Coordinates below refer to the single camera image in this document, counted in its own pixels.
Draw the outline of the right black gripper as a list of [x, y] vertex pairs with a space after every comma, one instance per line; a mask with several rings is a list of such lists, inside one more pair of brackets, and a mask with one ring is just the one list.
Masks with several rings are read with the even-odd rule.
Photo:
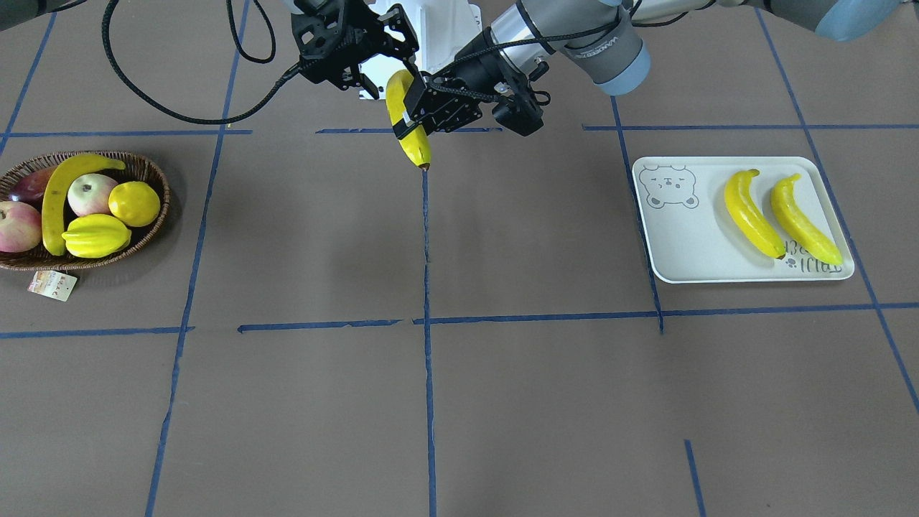
[[359, 99], [386, 98], [386, 86], [359, 68], [372, 57], [391, 57], [417, 69], [420, 43], [403, 6], [378, 16], [364, 1], [294, 1], [291, 30], [299, 74], [312, 84], [355, 88]]

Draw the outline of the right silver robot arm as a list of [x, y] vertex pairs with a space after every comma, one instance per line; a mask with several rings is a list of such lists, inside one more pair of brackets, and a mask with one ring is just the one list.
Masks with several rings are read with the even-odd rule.
[[[250, 62], [271, 62], [276, 52], [276, 36], [265, 9], [258, 1], [258, 12], [266, 21], [271, 49], [269, 56], [256, 58], [243, 51], [239, 27], [235, 23], [232, 1], [224, 1], [230, 33], [237, 52]], [[290, 13], [291, 31], [298, 49], [295, 65], [282, 73], [259, 103], [271, 101], [280, 88], [296, 75], [312, 84], [328, 83], [340, 90], [360, 88], [371, 98], [380, 98], [380, 85], [362, 71], [362, 65], [374, 57], [387, 57], [401, 63], [411, 80], [417, 78], [416, 53], [419, 43], [404, 7], [397, 3], [382, 14], [373, 11], [364, 1], [282, 1]], [[10, 27], [60, 11], [72, 9], [85, 1], [2, 1], [2, 32]], [[102, 36], [106, 59], [119, 80], [138, 98], [159, 111], [168, 109], [154, 101], [122, 71], [111, 46], [111, 19], [119, 1], [108, 1], [103, 14]]]

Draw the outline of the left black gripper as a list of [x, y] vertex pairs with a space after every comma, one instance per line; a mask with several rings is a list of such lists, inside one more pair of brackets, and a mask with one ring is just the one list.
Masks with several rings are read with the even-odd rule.
[[502, 50], [493, 31], [484, 29], [439, 71], [439, 88], [429, 76], [405, 72], [401, 76], [403, 113], [393, 119], [395, 137], [405, 140], [416, 130], [426, 136], [433, 132], [449, 134], [460, 127], [460, 122], [479, 120], [482, 104], [493, 108], [502, 95], [509, 94], [499, 62], [524, 73], [502, 55]]

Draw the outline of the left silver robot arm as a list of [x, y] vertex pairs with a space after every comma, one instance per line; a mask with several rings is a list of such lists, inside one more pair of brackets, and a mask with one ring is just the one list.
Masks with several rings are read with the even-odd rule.
[[395, 101], [393, 132], [405, 140], [451, 132], [492, 105], [497, 124], [528, 136], [543, 126], [551, 97], [533, 88], [562, 55], [610, 97], [634, 91], [650, 72], [641, 30], [666, 27], [709, 1], [516, 1], [445, 65], [410, 79]]

